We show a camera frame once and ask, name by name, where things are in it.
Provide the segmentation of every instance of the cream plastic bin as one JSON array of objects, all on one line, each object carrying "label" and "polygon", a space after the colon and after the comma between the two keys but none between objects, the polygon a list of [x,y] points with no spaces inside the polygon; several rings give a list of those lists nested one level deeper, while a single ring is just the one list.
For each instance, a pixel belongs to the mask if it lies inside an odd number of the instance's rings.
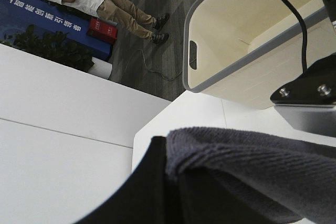
[{"label": "cream plastic bin", "polygon": [[[336,51],[336,34],[322,0],[289,0],[308,28],[307,62]],[[191,41],[195,42],[196,69]],[[187,90],[272,106],[271,94],[302,73],[301,28],[281,0],[197,0],[184,27]]]}]

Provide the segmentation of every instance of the bolt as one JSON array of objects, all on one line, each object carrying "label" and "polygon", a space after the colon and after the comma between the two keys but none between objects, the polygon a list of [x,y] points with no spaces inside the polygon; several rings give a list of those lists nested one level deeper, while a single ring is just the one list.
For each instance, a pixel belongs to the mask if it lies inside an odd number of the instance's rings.
[{"label": "bolt", "polygon": [[324,95],[328,95],[328,94],[330,94],[331,89],[329,89],[329,88],[327,87],[327,85],[322,84],[321,86],[319,86],[319,87],[317,88],[317,91],[320,92],[320,95],[324,96]]},{"label": "bolt", "polygon": [[286,88],[280,89],[279,93],[281,94],[281,97],[288,97],[289,96],[289,91],[287,91]]}]

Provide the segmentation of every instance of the khaki pants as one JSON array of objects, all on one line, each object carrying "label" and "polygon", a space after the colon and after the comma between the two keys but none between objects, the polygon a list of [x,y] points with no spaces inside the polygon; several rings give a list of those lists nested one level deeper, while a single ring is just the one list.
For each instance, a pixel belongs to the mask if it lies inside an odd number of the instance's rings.
[{"label": "khaki pants", "polygon": [[140,38],[149,40],[152,38],[153,33],[140,26],[137,22],[154,26],[156,19],[138,9],[129,0],[104,0],[98,7],[97,14],[100,18],[121,24]]}]

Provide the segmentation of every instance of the gray cloth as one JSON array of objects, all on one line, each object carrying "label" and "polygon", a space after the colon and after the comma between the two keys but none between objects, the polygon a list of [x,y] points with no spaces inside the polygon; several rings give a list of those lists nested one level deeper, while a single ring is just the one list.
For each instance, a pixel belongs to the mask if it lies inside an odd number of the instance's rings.
[{"label": "gray cloth", "polygon": [[207,168],[274,223],[336,223],[336,148],[247,131],[196,127],[167,136],[167,178]]}]

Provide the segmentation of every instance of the black cable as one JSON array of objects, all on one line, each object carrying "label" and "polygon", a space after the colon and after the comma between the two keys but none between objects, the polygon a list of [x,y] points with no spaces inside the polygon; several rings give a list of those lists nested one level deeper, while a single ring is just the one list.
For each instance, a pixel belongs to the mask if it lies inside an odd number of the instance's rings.
[{"label": "black cable", "polygon": [[281,1],[292,11],[292,13],[296,16],[296,18],[298,19],[300,23],[302,34],[303,34],[302,51],[301,51],[302,71],[306,72],[307,71],[307,38],[308,38],[306,23],[301,17],[301,15],[299,14],[299,12],[295,9],[295,7],[288,0],[281,0]]},{"label": "black cable", "polygon": [[129,65],[131,59],[133,58],[133,55],[134,55],[137,51],[140,51],[140,52],[141,52],[142,59],[143,59],[143,63],[145,64],[145,69],[146,69],[148,72],[150,72],[150,73],[156,73],[156,74],[160,75],[161,78],[164,79],[164,80],[166,80],[166,81],[173,81],[173,80],[175,80],[177,77],[179,77],[179,76],[182,74],[182,71],[180,71],[175,77],[173,77],[173,78],[169,78],[169,77],[163,75],[163,73],[160,73],[160,72],[158,72],[158,71],[156,71],[156,70],[149,69],[149,68],[147,67],[146,60],[145,60],[145,54],[144,54],[144,52],[143,52],[142,49],[138,49],[138,50],[136,50],[136,51],[132,54],[131,58],[130,58],[129,61],[127,62],[127,65],[126,65],[125,70],[124,70],[124,74],[125,74],[125,72],[126,72],[126,70],[127,70],[127,67],[128,67],[128,65]]}]

